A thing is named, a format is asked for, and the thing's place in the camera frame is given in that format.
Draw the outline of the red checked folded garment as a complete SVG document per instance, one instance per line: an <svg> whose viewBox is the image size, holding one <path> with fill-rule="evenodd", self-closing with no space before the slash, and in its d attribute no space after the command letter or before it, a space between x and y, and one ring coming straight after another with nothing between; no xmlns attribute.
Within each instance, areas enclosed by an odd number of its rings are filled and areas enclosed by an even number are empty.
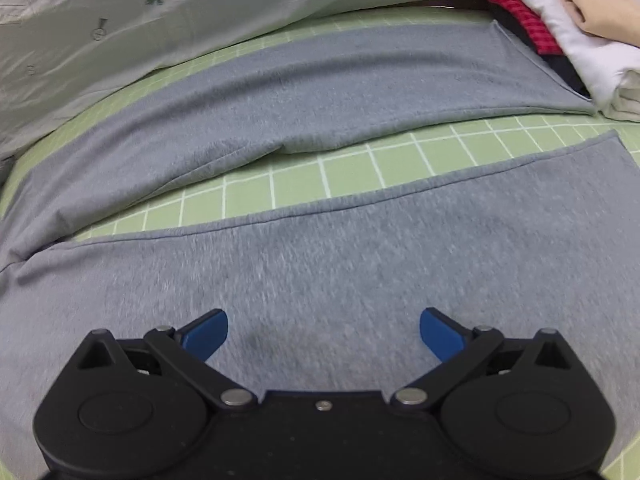
<svg viewBox="0 0 640 480"><path fill-rule="evenodd" d="M541 21L522 0L487 0L494 18L540 56L564 56L564 52Z"/></svg>

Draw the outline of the green grid cutting mat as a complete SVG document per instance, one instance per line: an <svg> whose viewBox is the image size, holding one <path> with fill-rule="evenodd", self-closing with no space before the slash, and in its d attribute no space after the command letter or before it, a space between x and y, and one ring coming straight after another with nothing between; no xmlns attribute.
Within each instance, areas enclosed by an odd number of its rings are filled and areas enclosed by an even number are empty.
<svg viewBox="0 0 640 480"><path fill-rule="evenodd" d="M362 11L300 22L278 32L161 70L114 93L34 144L9 174L1 205L26 174L71 140L123 107L178 80L250 54L332 32L394 25L483 24L471 11L400 8ZM258 162L169 192L81 230L80 240L190 226L322 198L390 188L466 167L552 151L615 129L632 156L639 154L639 126L601 115L515 115L426 127L318 154L271 155Z"/></svg>

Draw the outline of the grey fabric storage bag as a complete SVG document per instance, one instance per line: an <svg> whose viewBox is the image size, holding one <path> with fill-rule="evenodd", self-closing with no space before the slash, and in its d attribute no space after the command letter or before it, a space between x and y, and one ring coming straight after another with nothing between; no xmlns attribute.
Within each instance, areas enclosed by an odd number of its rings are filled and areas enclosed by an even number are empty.
<svg viewBox="0 0 640 480"><path fill-rule="evenodd" d="M425 0L1 0L1 154L165 66L310 16Z"/></svg>

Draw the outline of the white folded garment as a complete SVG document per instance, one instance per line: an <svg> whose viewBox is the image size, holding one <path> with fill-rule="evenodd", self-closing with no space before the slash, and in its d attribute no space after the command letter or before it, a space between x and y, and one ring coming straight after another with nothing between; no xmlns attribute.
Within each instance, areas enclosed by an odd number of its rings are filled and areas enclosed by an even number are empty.
<svg viewBox="0 0 640 480"><path fill-rule="evenodd" d="M561 0L522 0L541 18L585 84L598 111L639 120L639 49L582 32Z"/></svg>

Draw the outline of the dark navy folded garment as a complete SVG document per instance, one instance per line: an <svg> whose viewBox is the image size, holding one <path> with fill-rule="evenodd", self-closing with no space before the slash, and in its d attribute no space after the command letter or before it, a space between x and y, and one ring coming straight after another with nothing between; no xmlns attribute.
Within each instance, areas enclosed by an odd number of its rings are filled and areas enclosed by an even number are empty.
<svg viewBox="0 0 640 480"><path fill-rule="evenodd" d="M523 44L526 44L526 46L529 47L529 49L532 49L536 55L542 58L544 62L546 62L547 65L570 86L570 88L586 98L590 97L590 93L585 84L582 82L573 65L570 64L570 61L564 54L539 53L533 40L529 38L525 28L516 18L514 18L513 15L511 15L507 10L500 8L500 6L495 6L494 4L492 4L490 8L492 14L494 14L494 18L500 23L500 25L509 32L512 32L514 36L517 36Z"/></svg>

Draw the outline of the grey sweatpants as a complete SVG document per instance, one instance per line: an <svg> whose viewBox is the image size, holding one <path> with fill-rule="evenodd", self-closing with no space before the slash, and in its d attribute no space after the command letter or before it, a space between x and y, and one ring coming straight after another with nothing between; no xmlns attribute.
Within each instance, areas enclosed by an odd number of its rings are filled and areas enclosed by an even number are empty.
<svg viewBox="0 0 640 480"><path fill-rule="evenodd" d="M148 94L28 170L1 220L1 461L44 463L38 404L89 330L134 338L213 308L216 367L255 391L381 389L427 362L428 306L515 336L560 330L639 430L639 168L615 132L498 143L466 120L586 116L581 96L491 22L358 28L247 53ZM248 164L358 148L375 174L257 214L152 211L137 233L77 234Z"/></svg>

